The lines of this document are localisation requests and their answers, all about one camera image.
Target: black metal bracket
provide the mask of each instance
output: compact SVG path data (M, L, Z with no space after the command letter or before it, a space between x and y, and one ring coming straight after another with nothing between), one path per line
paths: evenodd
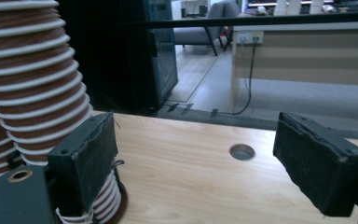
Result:
M355 144L311 119L281 113L273 154L324 215L349 217L358 205Z
M0 177L0 223L58 223L57 207L63 216L82 216L112 169L119 181L116 155L113 113L84 121L49 152L47 166L22 166Z

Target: white desk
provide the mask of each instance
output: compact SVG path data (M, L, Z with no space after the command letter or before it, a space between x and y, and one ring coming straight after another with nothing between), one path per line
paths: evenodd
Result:
M240 83L250 75L252 46L236 44L241 31L264 31L253 78L358 85L358 22L235 26L231 112L243 107Z

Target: table hole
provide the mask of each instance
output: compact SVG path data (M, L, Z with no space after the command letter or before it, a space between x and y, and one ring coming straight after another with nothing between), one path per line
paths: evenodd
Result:
M255 150L245 144L237 144L230 148L229 154L239 161L248 161L255 156Z

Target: desk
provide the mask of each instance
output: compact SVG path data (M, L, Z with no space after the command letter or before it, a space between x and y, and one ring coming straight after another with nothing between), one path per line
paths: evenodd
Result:
M129 204L120 224L357 223L324 217L272 156L275 132L115 114ZM250 161L228 153L255 150Z
M253 78L358 85L358 21L235 26L231 112L243 107L237 98L250 76L252 47L236 44L241 31L264 31Z

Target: black foam block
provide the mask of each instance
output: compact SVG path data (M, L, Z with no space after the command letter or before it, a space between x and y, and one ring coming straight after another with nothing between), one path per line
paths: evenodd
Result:
M58 179L58 206L63 216L78 217L92 203L113 169L117 155L113 113L85 120L48 154L50 171Z
M311 119L281 113L273 154L324 215L351 215L358 192L358 146Z

